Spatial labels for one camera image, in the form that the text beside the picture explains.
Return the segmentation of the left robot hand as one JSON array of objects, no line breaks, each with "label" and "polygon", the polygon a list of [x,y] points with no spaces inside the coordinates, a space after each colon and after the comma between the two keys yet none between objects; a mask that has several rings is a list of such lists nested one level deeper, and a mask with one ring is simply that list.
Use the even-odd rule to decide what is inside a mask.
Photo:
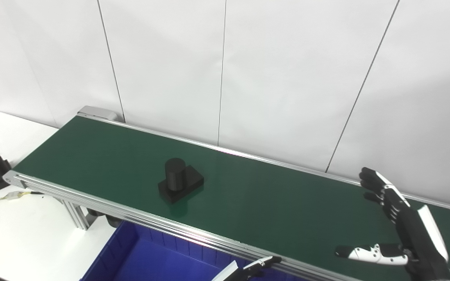
[{"label": "left robot hand", "polygon": [[272,267],[273,264],[281,263],[280,256],[266,256],[254,260],[244,267],[239,267],[236,260],[231,261],[222,271],[220,271],[213,281],[249,281],[254,277],[261,277],[263,269]]}]

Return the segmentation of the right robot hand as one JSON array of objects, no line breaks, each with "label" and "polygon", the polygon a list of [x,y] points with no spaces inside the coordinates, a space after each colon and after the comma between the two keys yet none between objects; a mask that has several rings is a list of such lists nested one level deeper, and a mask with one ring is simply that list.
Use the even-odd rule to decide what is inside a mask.
[{"label": "right robot hand", "polygon": [[364,198],[382,207],[400,243],[339,245],[334,254],[365,263],[402,266],[413,281],[450,281],[448,251],[429,207],[412,208],[395,185],[376,170],[363,167],[359,178],[367,190]]}]

